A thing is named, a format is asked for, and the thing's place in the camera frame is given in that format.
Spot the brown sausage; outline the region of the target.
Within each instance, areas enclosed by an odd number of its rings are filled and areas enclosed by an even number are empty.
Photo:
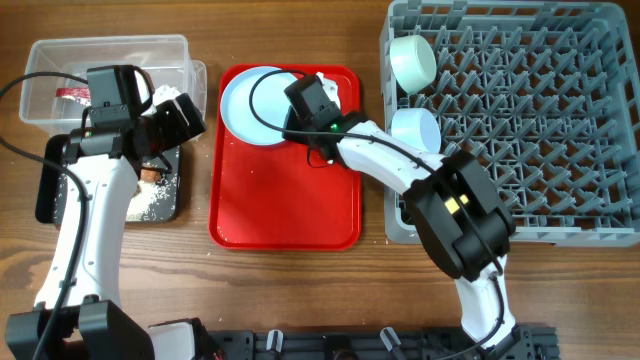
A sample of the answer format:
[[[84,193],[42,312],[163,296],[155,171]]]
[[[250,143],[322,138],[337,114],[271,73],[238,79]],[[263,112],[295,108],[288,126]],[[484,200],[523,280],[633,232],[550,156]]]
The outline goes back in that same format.
[[[140,180],[147,183],[158,183],[162,179],[159,171],[142,169],[140,172]]]

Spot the light blue plate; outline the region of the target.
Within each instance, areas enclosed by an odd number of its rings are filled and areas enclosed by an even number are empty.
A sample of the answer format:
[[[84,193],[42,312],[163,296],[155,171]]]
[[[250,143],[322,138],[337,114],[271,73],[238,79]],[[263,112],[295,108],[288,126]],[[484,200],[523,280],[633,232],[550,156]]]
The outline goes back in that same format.
[[[262,125],[249,107],[249,94],[255,82],[276,67],[258,66],[236,75],[223,91],[220,113],[227,129],[245,143],[270,146],[284,141],[280,131]],[[271,75],[254,91],[253,105],[267,123],[283,128],[290,107],[284,89],[297,78],[291,73]]]

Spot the white rice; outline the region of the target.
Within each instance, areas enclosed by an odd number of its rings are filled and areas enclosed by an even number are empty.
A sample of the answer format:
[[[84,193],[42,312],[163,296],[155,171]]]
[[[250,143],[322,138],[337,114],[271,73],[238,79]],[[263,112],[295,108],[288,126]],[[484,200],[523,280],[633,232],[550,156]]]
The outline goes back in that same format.
[[[66,176],[60,175],[54,195],[52,222],[60,224],[66,201]],[[180,176],[163,175],[158,183],[139,181],[127,210],[127,222],[166,222],[175,217]]]

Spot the light blue bowl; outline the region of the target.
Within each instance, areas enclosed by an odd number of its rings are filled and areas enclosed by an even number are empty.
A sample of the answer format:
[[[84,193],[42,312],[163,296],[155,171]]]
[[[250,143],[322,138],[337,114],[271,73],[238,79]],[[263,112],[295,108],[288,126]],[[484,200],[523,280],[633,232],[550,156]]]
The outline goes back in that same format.
[[[391,136],[418,150],[439,153],[441,130],[434,115],[424,108],[399,109],[390,125]]]

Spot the red snack wrapper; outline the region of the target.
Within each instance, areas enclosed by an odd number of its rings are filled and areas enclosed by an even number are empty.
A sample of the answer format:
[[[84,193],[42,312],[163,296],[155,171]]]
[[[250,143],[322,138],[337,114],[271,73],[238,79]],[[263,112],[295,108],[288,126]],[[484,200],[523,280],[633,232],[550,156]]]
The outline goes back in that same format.
[[[88,87],[57,88],[55,96],[74,101],[85,107],[91,105],[90,90]]]

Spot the green bowl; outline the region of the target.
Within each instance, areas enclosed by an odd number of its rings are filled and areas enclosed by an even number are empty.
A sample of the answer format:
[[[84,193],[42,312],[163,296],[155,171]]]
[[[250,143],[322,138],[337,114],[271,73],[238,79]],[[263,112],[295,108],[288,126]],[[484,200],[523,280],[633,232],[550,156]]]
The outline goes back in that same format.
[[[416,94],[436,78],[437,65],[434,51],[420,35],[399,37],[391,41],[390,62],[392,72],[407,94]]]

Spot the yellow cup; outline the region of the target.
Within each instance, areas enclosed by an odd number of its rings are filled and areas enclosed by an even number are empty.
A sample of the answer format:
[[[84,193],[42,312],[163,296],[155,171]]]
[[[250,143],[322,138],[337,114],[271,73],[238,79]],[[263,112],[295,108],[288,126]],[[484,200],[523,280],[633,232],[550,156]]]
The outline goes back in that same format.
[[[466,195],[460,195],[457,198],[451,197],[444,202],[444,205],[450,214],[457,213],[462,207],[469,203]]]

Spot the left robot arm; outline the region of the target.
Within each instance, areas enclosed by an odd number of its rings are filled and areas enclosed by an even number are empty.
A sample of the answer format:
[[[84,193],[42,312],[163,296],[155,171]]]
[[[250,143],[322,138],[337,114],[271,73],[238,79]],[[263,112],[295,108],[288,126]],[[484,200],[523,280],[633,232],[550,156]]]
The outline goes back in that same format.
[[[143,329],[121,308],[119,264],[129,204],[145,161],[202,134],[189,95],[157,106],[149,75],[134,65],[91,68],[90,106],[58,160],[39,161],[67,180],[63,221],[32,311],[9,317],[17,359],[221,359],[197,318]]]

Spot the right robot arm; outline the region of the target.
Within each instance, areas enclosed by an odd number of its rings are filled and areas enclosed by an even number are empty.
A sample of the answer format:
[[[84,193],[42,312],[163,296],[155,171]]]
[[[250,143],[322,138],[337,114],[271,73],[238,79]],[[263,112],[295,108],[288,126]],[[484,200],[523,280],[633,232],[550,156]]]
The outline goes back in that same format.
[[[515,225],[477,158],[418,150],[358,111],[341,112],[316,75],[285,88],[287,138],[401,195],[423,248],[456,285],[465,333],[499,358],[512,343],[504,267]]]

